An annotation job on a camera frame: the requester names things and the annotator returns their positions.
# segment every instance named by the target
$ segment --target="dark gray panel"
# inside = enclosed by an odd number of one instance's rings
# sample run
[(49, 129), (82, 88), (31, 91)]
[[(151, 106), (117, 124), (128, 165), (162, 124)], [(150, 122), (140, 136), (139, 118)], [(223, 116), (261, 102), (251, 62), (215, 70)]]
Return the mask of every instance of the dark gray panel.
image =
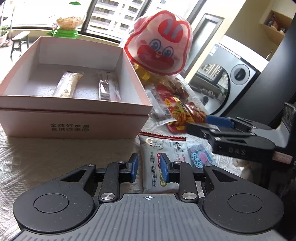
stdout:
[(124, 194), (115, 203), (103, 204), (84, 226), (65, 234), (40, 235), (23, 231), (15, 241), (284, 241), (275, 231), (259, 235), (228, 233), (211, 224), (196, 204), (173, 194)]
[(296, 20), (249, 90), (226, 115), (268, 125), (296, 93)]

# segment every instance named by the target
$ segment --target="stool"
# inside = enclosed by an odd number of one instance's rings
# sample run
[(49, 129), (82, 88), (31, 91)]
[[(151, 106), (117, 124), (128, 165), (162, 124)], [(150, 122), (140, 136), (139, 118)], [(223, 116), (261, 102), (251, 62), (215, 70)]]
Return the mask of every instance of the stool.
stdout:
[[(22, 42), (23, 43), (26, 42), (27, 47), (29, 47), (29, 36), (28, 36), (29, 33), (30, 33), (30, 31), (23, 31), (23, 32), (19, 33), (17, 36), (12, 38), (13, 44), (12, 44), (12, 48), (11, 48), (10, 57), (12, 57), (12, 52), (14, 50), (19, 50), (20, 52), (22, 52)], [(19, 46), (17, 48), (15, 48), (15, 42), (19, 42)]]

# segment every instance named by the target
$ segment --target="red and white cartoon package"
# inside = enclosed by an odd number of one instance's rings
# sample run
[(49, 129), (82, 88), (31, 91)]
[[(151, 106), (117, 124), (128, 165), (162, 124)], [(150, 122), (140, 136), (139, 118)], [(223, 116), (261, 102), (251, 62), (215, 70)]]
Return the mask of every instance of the red and white cartoon package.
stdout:
[(186, 20), (164, 10), (139, 18), (129, 32), (124, 49), (132, 62), (160, 75), (182, 71), (192, 43)]

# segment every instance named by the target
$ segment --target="sticker on washing machine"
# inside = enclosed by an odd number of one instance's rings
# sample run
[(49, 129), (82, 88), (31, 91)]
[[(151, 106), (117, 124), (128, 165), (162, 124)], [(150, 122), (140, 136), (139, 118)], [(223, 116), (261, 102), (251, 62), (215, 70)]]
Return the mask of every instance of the sticker on washing machine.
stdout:
[(209, 55), (213, 56), (217, 49), (218, 49), (218, 45), (215, 45), (215, 46), (211, 49), (211, 52), (209, 53)]
[(279, 162), (283, 162), (283, 163), (286, 163), (286, 164), (290, 164), (293, 157), (290, 156), (290, 155), (287, 155), (287, 154), (284, 154), (284, 153), (281, 153), (281, 152), (277, 152), (275, 151), (274, 152), (274, 156), (272, 157), (273, 160), (275, 161), (279, 161)]

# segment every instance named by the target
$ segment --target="blue snack package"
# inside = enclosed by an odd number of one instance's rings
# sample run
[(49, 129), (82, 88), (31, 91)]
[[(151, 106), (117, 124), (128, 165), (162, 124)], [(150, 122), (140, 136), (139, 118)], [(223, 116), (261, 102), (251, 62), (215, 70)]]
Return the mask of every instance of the blue snack package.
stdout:
[(216, 165), (208, 151), (202, 144), (192, 145), (188, 148), (191, 165), (193, 167), (202, 168), (204, 164)]

